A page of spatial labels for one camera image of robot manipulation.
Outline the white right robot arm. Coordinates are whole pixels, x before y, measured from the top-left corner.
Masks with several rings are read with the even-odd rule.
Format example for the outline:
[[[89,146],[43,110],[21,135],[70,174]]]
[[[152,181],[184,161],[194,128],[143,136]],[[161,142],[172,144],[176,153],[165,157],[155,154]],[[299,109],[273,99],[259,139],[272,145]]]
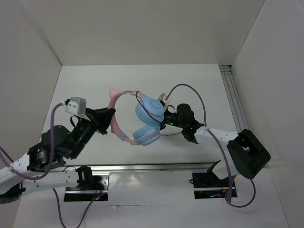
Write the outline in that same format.
[[[207,128],[195,120],[188,104],[178,105],[174,113],[166,108],[163,123],[181,128],[181,134],[188,142],[223,149],[229,154],[227,161],[232,176],[241,175],[252,180],[271,159],[270,153],[250,130],[227,132]]]

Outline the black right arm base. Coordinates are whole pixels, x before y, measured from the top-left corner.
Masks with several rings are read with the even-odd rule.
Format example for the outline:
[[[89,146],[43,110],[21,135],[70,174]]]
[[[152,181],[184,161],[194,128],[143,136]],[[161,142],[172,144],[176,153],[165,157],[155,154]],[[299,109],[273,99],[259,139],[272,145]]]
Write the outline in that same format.
[[[229,190],[229,180],[218,179],[210,173],[192,173],[189,183],[194,188],[194,199],[219,199],[226,197]]]

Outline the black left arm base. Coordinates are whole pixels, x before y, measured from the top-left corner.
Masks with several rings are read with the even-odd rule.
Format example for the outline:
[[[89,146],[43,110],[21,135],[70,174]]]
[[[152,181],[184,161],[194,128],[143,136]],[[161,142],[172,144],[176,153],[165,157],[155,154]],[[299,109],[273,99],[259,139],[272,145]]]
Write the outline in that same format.
[[[75,169],[77,185],[66,187],[64,202],[108,201],[110,173],[94,171],[89,166]]]

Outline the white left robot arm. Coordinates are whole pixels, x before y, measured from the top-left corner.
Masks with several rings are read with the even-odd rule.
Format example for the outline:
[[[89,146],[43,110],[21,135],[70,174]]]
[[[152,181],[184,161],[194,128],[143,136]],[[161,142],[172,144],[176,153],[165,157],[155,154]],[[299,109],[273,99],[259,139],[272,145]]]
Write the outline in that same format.
[[[0,171],[1,204],[15,202],[22,195],[40,190],[61,187],[99,189],[89,166],[65,171],[56,169],[64,167],[65,159],[76,159],[96,132],[107,134],[114,113],[113,108],[87,108],[72,131],[52,124],[41,135],[41,141],[16,161],[2,151],[0,158],[5,167]]]

